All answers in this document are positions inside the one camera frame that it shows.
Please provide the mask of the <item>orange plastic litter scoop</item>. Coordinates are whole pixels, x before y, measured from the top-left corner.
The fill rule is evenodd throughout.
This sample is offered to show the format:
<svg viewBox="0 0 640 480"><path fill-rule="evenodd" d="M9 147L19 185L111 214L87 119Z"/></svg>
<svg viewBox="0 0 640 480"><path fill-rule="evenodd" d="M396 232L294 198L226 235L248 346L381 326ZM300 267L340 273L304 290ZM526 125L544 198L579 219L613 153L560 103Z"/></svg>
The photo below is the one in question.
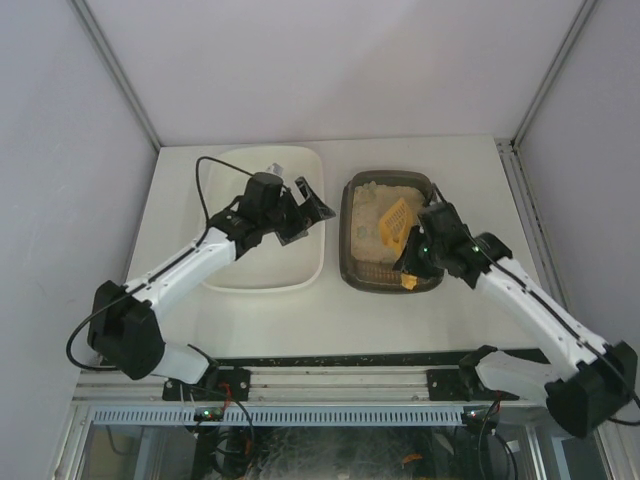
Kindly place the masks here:
<svg viewBox="0 0 640 480"><path fill-rule="evenodd" d="M415 215L404 197L387 201L379 209L378 231L382 245L389 251L389 263L394 264L402 253Z"/></svg>

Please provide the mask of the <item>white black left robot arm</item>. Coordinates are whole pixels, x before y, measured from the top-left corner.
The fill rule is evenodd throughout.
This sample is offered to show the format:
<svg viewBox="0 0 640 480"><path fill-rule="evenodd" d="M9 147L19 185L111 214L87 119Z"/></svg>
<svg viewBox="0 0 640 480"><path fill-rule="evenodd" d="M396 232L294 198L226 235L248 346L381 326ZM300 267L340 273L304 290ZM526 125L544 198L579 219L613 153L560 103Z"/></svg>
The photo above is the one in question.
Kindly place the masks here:
<svg viewBox="0 0 640 480"><path fill-rule="evenodd" d="M87 321L88 346L132 380L158 376L200 382L212 359L194 347L167 343L160 322L184 296L257 247L264 236L273 234L286 246L334 218L305 178L297 178L295 186L301 202L278 175L251 175L243 194L206 216L203 233L173 257L125 284L103 283Z"/></svg>

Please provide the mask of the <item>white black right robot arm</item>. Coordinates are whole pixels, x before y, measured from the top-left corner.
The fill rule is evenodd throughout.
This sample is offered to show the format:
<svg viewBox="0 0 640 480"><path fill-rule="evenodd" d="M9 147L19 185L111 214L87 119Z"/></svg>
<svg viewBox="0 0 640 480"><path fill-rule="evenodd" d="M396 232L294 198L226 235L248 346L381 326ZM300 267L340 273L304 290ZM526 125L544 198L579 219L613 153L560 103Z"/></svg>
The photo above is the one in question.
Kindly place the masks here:
<svg viewBox="0 0 640 480"><path fill-rule="evenodd" d="M494 234L471 234L447 201L413 212L398 200L378 224L383 243L398 258L394 270L412 285L446 272L511 312L546 360L524 360L484 345L459 363L466 396L478 391L515 395L545 407L556 423L584 438L637 403L638 355L625 342L613 345L551 298Z"/></svg>

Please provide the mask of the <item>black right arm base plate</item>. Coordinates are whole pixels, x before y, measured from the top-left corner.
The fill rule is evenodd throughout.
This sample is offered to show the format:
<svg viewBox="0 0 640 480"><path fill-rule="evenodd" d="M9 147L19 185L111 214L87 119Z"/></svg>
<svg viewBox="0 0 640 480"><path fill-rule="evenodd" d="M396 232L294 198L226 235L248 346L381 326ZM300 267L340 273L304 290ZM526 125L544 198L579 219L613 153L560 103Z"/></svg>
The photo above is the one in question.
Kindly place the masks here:
<svg viewBox="0 0 640 480"><path fill-rule="evenodd" d="M426 381L429 399L432 401L516 401L518 396L510 393L496 392L480 387L467 388L457 369L428 369Z"/></svg>

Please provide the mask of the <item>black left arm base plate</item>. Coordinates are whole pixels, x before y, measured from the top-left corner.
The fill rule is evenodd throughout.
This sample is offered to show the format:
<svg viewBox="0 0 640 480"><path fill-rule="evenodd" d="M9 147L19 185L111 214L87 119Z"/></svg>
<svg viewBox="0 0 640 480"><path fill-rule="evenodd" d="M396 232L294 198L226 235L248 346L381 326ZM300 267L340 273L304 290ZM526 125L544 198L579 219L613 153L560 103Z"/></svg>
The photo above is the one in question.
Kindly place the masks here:
<svg viewBox="0 0 640 480"><path fill-rule="evenodd" d="M246 401L251 386L251 371L235 366L210 368L194 385L175 379L165 382L162 392L164 401L222 401L232 399Z"/></svg>

